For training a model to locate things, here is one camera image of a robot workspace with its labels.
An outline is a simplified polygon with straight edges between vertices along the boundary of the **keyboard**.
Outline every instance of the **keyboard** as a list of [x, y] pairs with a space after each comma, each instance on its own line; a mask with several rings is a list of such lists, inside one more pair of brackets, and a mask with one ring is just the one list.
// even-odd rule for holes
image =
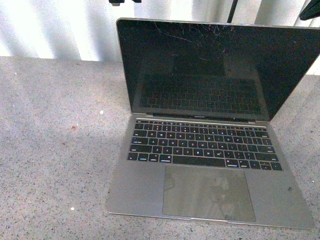
[[282, 171], [266, 128], [137, 120], [127, 160]]

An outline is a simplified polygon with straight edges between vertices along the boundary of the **black screen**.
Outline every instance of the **black screen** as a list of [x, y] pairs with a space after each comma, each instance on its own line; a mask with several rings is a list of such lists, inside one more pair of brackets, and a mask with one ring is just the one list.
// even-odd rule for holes
[[270, 121], [320, 54], [314, 28], [119, 19], [131, 110]]

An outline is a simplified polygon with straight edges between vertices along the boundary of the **trackpad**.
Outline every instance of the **trackpad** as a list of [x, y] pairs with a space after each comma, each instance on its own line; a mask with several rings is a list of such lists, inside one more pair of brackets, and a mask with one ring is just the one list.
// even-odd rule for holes
[[255, 222], [243, 170], [167, 165], [164, 215]]

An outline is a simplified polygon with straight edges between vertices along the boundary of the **granite countertop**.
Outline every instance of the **granite countertop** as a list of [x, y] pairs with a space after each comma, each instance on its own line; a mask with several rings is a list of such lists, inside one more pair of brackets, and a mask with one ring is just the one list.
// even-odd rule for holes
[[131, 114], [122, 64], [0, 57], [0, 77], [0, 239], [320, 238], [319, 76], [272, 120], [313, 230], [109, 214]]

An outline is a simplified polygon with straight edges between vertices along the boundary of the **open laptop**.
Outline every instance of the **open laptop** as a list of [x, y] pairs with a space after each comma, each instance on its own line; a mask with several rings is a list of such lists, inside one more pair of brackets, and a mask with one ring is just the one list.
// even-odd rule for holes
[[320, 54], [320, 30], [116, 25], [132, 116], [108, 212], [313, 228], [269, 122]]

